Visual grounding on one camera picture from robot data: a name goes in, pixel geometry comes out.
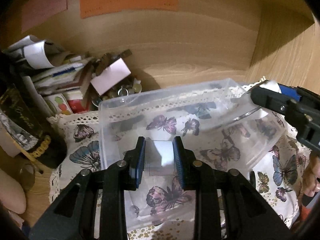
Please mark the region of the person's right hand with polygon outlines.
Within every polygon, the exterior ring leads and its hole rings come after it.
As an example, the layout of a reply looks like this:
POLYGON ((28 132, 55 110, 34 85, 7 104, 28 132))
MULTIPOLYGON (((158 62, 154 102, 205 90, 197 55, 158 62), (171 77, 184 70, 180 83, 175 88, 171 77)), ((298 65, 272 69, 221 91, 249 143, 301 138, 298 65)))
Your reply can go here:
POLYGON ((319 192, 319 156, 312 151, 309 158, 309 164, 303 173, 303 193, 308 197, 313 197, 319 192))

